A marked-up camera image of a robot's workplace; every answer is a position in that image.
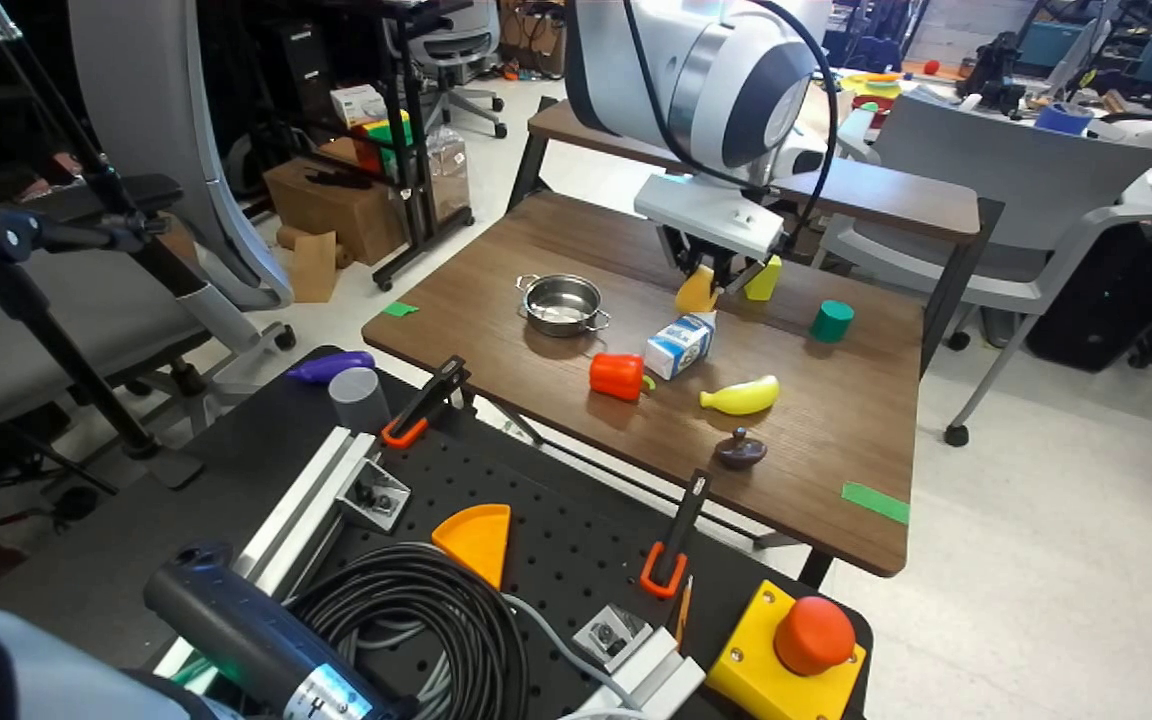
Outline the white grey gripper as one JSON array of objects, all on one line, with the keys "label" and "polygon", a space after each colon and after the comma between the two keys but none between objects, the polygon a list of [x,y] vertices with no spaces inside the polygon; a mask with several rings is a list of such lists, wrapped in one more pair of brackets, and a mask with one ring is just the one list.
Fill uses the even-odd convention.
[{"label": "white grey gripper", "polygon": [[650,174],[632,209],[655,223],[699,234],[726,253],[766,265],[783,214],[744,200],[738,189],[703,174]]}]

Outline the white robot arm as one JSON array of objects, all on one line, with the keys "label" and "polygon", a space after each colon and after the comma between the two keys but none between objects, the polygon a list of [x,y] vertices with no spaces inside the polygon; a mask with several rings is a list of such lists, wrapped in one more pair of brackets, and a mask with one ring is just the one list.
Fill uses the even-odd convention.
[{"label": "white robot arm", "polygon": [[675,160],[638,209],[756,265],[783,233],[761,192],[820,68],[815,35],[778,0],[568,0],[576,121]]}]

